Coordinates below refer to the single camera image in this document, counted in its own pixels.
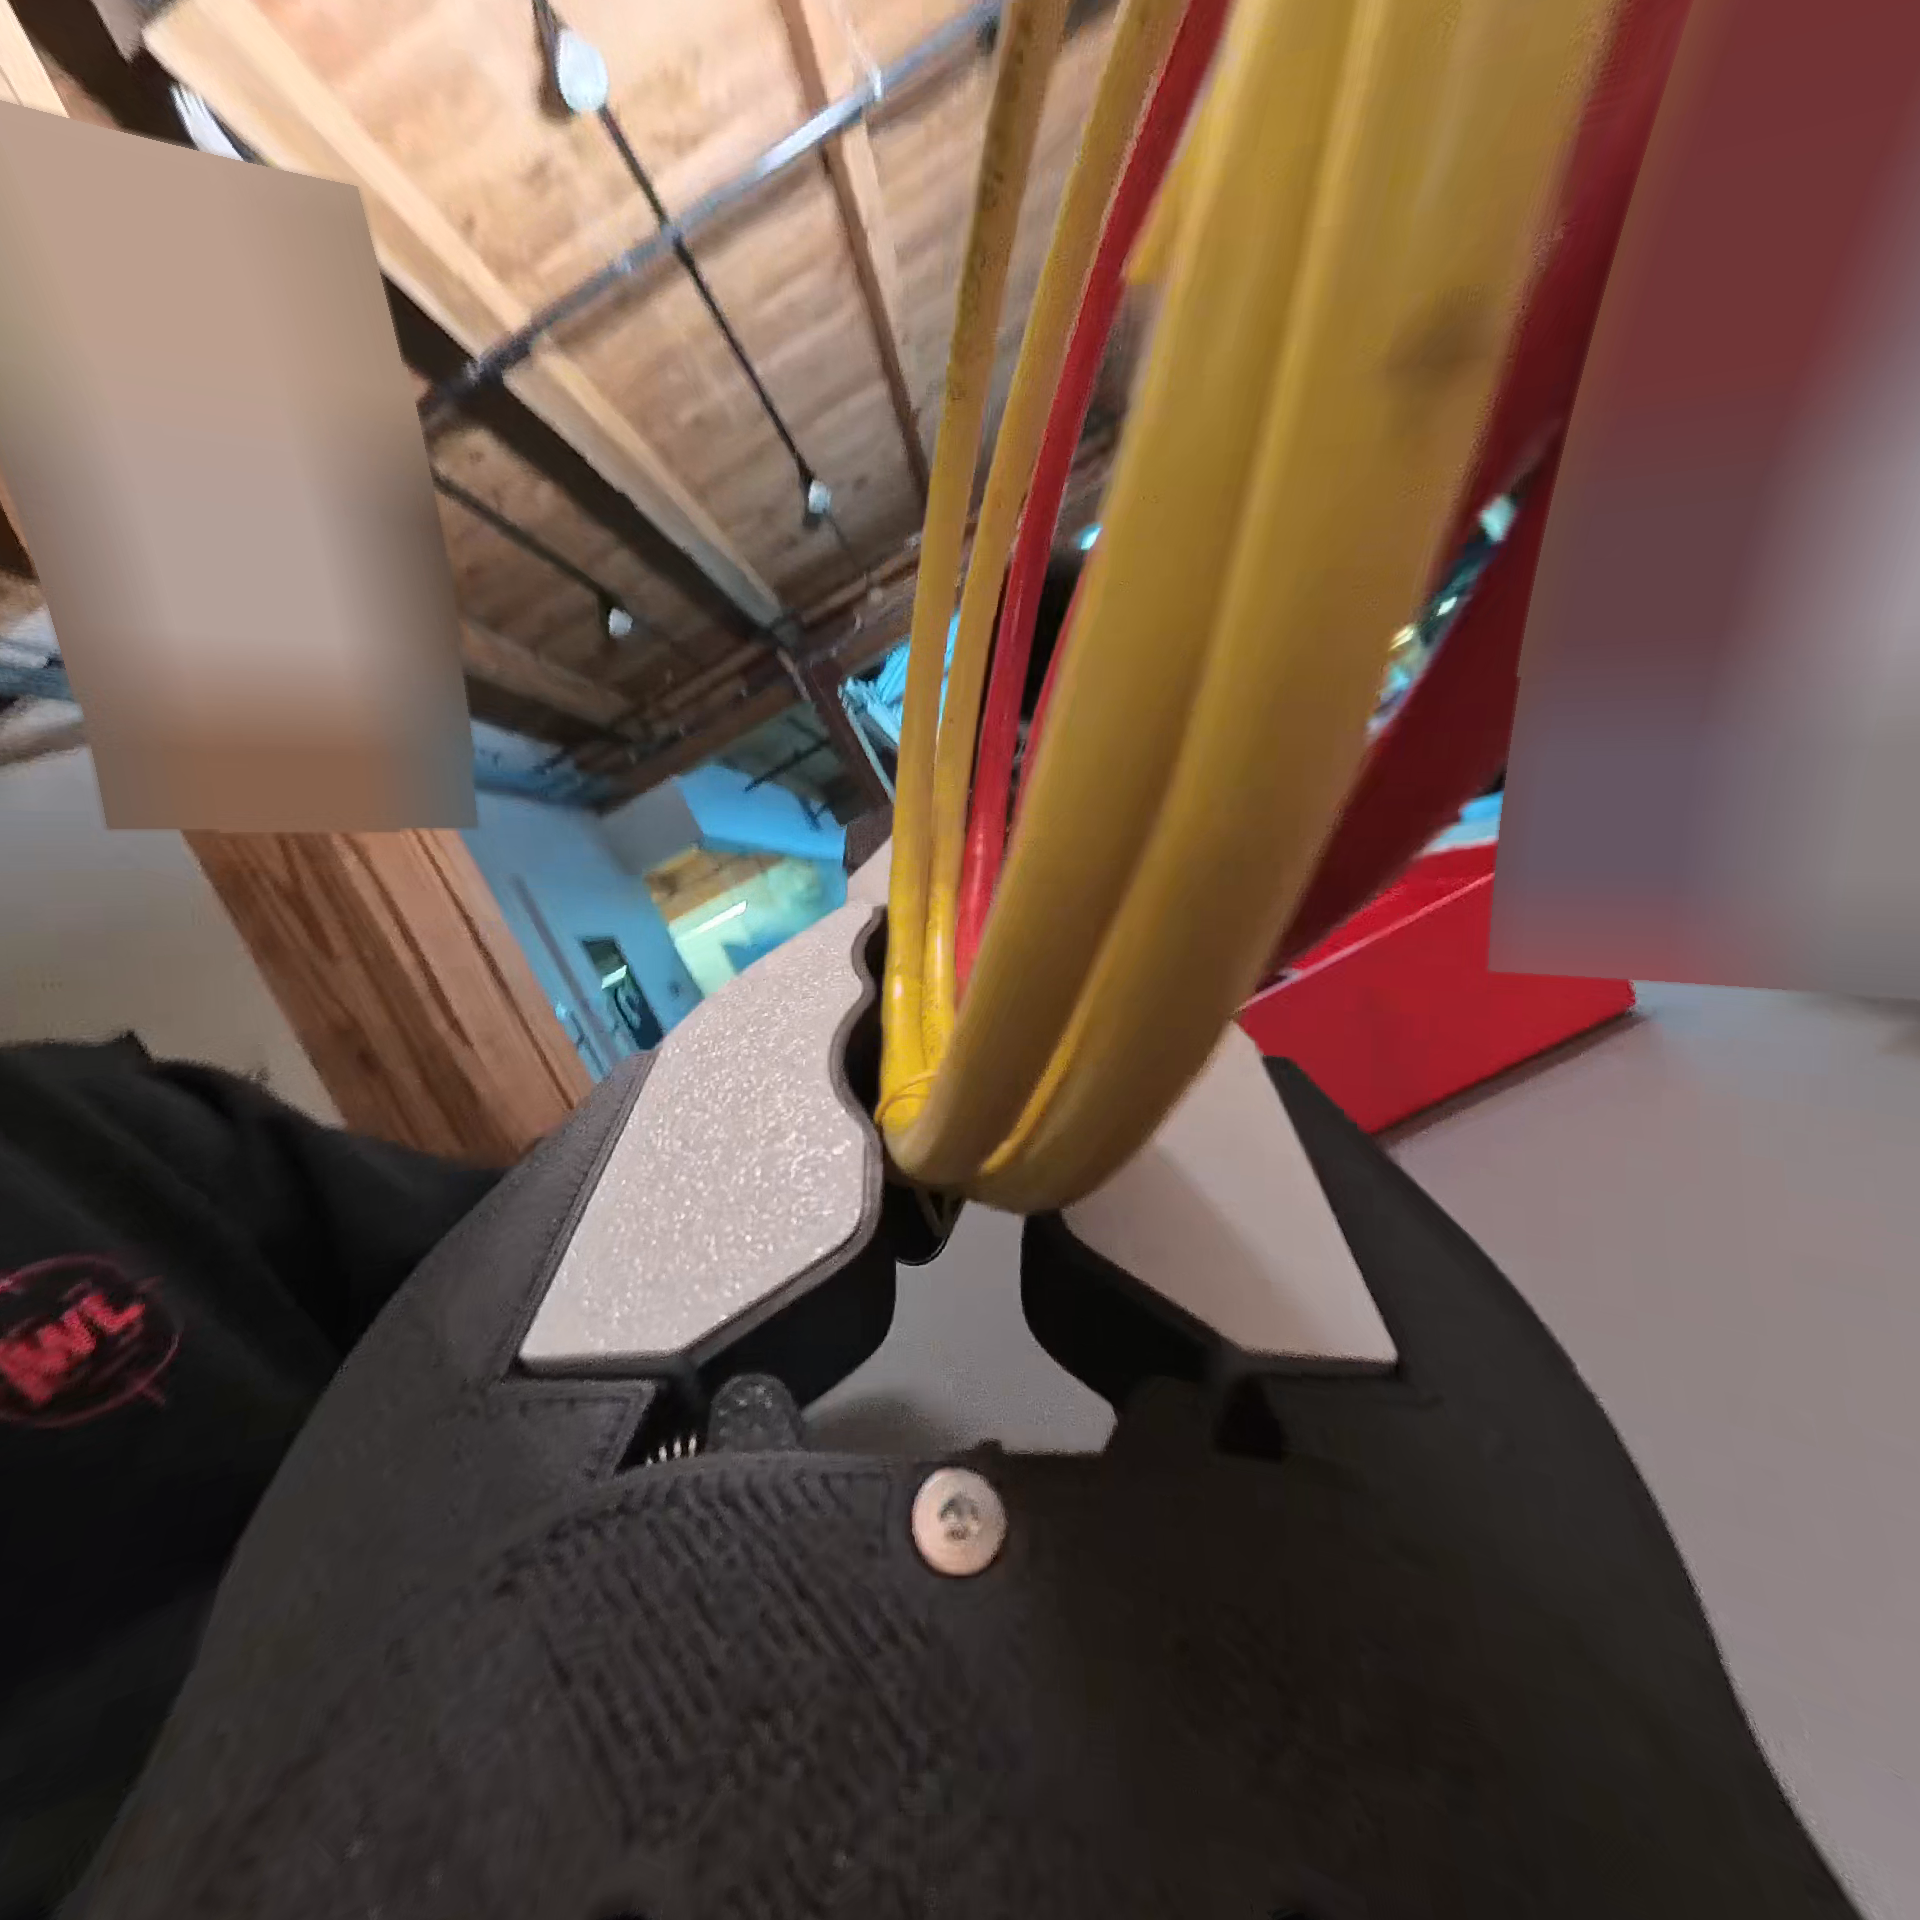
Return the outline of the wooden post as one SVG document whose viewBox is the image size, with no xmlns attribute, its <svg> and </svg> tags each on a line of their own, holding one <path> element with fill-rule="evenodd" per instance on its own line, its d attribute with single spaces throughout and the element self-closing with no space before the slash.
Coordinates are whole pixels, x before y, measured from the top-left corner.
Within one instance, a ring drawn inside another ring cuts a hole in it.
<svg viewBox="0 0 1920 1920">
<path fill-rule="evenodd" d="M 588 1100 L 456 829 L 184 838 L 354 1131 L 506 1167 Z"/>
</svg>

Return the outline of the red plastic bin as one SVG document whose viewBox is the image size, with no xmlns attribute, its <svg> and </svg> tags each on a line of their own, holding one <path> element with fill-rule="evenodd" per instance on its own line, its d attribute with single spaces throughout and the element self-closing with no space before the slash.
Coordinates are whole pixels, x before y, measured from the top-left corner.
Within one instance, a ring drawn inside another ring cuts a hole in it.
<svg viewBox="0 0 1920 1920">
<path fill-rule="evenodd" d="M 1490 967 L 1497 844 L 1424 853 L 1239 1010 L 1381 1137 L 1637 1010 L 1624 978 Z"/>
</svg>

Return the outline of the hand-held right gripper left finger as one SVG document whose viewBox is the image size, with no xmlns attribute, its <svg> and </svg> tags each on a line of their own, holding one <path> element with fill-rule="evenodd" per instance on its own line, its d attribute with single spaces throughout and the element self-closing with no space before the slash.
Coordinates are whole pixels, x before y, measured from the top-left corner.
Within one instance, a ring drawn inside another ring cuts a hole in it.
<svg viewBox="0 0 1920 1920">
<path fill-rule="evenodd" d="M 643 1379 L 704 1406 L 770 1377 L 800 1406 L 897 1309 L 883 1147 L 848 1054 L 874 1036 L 884 913 L 851 900 L 652 1055 L 519 1339 L 537 1379 Z"/>
</svg>

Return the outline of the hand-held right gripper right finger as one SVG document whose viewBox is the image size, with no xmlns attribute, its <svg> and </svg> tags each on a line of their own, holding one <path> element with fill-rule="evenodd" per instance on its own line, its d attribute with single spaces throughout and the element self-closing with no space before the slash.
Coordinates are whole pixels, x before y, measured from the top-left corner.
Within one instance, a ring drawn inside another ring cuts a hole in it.
<svg viewBox="0 0 1920 1920">
<path fill-rule="evenodd" d="M 1154 1379 L 1391 1377 L 1397 1342 L 1258 1044 L 1231 1027 L 1101 1186 L 1024 1222 L 1043 1350 L 1107 1404 Z"/>
</svg>

